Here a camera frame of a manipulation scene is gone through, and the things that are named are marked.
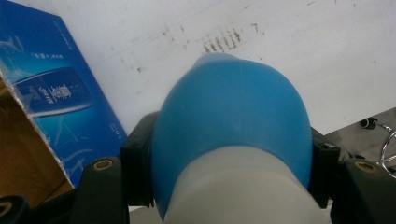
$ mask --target brown cardboard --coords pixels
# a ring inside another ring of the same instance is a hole
[[[31,206],[71,189],[48,148],[0,80],[0,197],[25,196]]]

